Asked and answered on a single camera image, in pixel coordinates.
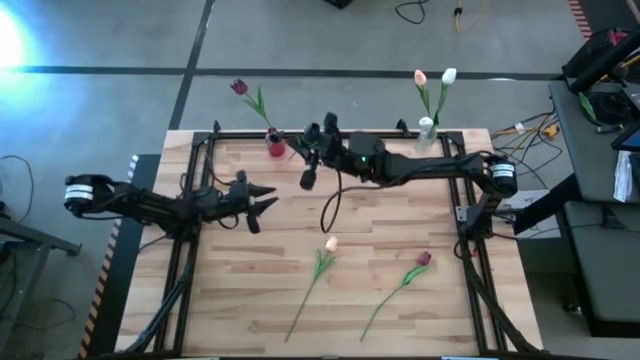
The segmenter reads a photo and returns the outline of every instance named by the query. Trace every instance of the white label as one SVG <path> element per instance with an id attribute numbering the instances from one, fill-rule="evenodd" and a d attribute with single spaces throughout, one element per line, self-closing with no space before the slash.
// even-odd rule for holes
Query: white label
<path id="1" fill-rule="evenodd" d="M 527 129 L 524 128 L 522 123 L 516 123 L 515 125 L 513 125 L 513 127 L 516 128 L 516 130 L 518 130 L 518 134 L 520 135 L 527 132 Z"/>
<path id="2" fill-rule="evenodd" d="M 502 171 L 502 170 L 511 171 L 511 172 L 516 171 L 516 167 L 510 164 L 496 164 L 496 165 L 489 166 L 489 169 L 492 172 Z"/>
<path id="3" fill-rule="evenodd" d="M 64 196 L 64 199 L 75 199 L 75 198 L 83 198 L 87 200 L 93 200 L 93 194 L 87 193 L 84 191 L 67 191 L 67 194 Z"/>
<path id="4" fill-rule="evenodd" d="M 513 177 L 513 171 L 494 171 L 493 177 Z"/>
<path id="5" fill-rule="evenodd" d="M 89 185 L 69 185 L 69 186 L 67 186 L 67 192 L 70 192 L 70 191 L 93 192 L 93 186 L 89 186 Z"/>

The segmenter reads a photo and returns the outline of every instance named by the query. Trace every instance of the concrete floor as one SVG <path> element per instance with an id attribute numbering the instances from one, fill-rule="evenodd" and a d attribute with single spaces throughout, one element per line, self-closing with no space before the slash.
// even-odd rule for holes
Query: concrete floor
<path id="1" fill-rule="evenodd" d="M 198 66 L 559 73 L 584 41 L 564 0 L 492 0 L 487 16 L 462 35 L 453 30 L 455 1 L 430 1 L 419 26 L 395 14 L 401 2 L 355 0 L 338 11 L 320 0 L 217 0 Z M 205 0 L 0 1 L 0 29 L 15 35 L 8 39 L 13 56 L 0 64 L 184 68 L 204 5 Z M 465 21 L 479 11 L 474 2 L 465 3 Z M 213 120 L 225 129 L 264 127 L 231 92 L 232 79 L 196 76 L 180 128 L 208 129 Z M 326 111 L 337 113 L 343 128 L 387 128 L 399 118 L 415 125 L 422 116 L 410 79 L 246 80 L 263 85 L 267 109 L 281 128 L 320 121 Z M 47 302 L 61 298 L 74 306 L 76 321 L 46 333 L 16 329 L 10 352 L 47 359 L 76 355 L 111 224 L 78 220 L 65 211 L 64 177 L 103 173 L 123 179 L 132 155 L 158 153 L 181 82 L 181 75 L 0 74 L 0 154 L 25 157 L 34 170 L 33 210 L 25 223 L 84 244 L 77 258 L 52 253 L 24 319 L 47 324 L 63 318 L 64 308 Z M 430 87 L 437 91 L 438 81 Z M 494 131 L 550 111 L 548 96 L 545 81 L 461 80 L 451 90 L 443 124 Z M 554 143 L 564 149 L 561 136 Z M 554 154 L 538 146 L 526 162 L 536 166 Z M 548 186 L 570 172 L 566 151 L 539 171 Z M 0 164 L 1 197 L 15 214 L 25 210 L 24 176 L 20 164 Z M 531 175 L 519 183 L 524 190 L 542 188 Z M 564 326 L 559 303 L 544 295 L 556 285 L 533 279 L 549 350 L 616 359 L 640 352 L 635 340 L 595 342 L 583 328 Z"/>

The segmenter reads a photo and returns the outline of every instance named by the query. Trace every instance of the butcher block tabletop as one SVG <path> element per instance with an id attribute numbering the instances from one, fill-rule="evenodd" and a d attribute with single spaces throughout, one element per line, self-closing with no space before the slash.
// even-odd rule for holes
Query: butcher block tabletop
<path id="1" fill-rule="evenodd" d="M 487 130 L 461 131 L 468 153 L 492 150 Z M 187 170 L 193 134 L 167 133 L 155 192 L 172 197 L 181 193 L 180 178 Z M 406 156 L 443 155 L 439 142 L 428 154 L 419 155 L 415 140 L 385 143 L 389 151 Z M 260 217 L 260 234 L 249 232 L 244 216 L 233 230 L 217 222 L 203 226 L 183 356 L 477 355 L 463 267 L 453 254 L 458 236 L 448 181 L 420 180 L 345 193 L 331 233 L 323 234 L 320 214 L 337 190 L 336 172 L 318 169 L 313 190 L 302 190 L 299 179 L 306 167 L 297 155 L 289 159 L 291 154 L 287 149 L 284 156 L 271 158 L 261 140 L 216 140 L 213 164 L 218 178 L 229 181 L 245 170 L 250 182 L 277 188 L 271 196 L 280 200 Z M 345 187 L 362 185 L 348 175 L 342 179 Z M 227 190 L 224 185 L 216 187 Z M 233 219 L 225 223 L 231 225 Z M 512 235 L 498 221 L 494 231 Z M 156 226 L 147 227 L 142 244 L 162 234 Z M 285 343 L 313 278 L 316 249 L 322 249 L 330 235 L 339 240 L 336 260 L 317 281 Z M 158 309 L 171 245 L 172 240 L 162 240 L 138 255 L 117 349 L 130 345 Z M 492 238 L 487 248 L 498 302 L 527 340 L 541 347 L 516 242 Z M 380 310 L 360 342 L 376 306 L 398 287 L 425 250 L 433 255 L 430 269 Z M 185 254 L 182 251 L 181 266 Z M 169 345 L 177 308 L 169 321 Z M 482 308 L 489 345 L 495 348 L 490 318 Z"/>

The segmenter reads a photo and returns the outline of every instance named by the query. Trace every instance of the vase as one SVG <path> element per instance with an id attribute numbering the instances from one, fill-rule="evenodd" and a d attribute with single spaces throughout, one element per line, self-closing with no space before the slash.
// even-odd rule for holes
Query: vase
<path id="1" fill-rule="evenodd" d="M 272 157 L 280 157 L 284 155 L 287 149 L 282 134 L 274 128 L 269 128 L 264 136 L 264 140 L 267 143 L 267 150 Z"/>
<path id="2" fill-rule="evenodd" d="M 427 152 L 438 139 L 438 126 L 428 117 L 420 119 L 418 124 L 420 125 L 420 134 L 418 135 L 416 151 L 419 153 Z"/>

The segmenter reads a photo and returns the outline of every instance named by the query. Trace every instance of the table leg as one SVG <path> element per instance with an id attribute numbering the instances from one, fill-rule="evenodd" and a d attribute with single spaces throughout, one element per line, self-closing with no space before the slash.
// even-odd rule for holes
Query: table leg
<path id="1" fill-rule="evenodd" d="M 39 230 L 31 229 L 24 225 L 0 217 L 0 234 L 8 235 L 24 241 L 35 241 L 48 245 L 54 249 L 67 252 L 68 255 L 76 256 L 80 253 L 82 245 L 74 244 L 70 241 L 60 239 Z"/>
<path id="2" fill-rule="evenodd" d="M 581 201 L 576 175 L 571 174 L 549 193 L 516 214 L 513 231 L 519 234 L 562 210 L 567 201 Z"/>

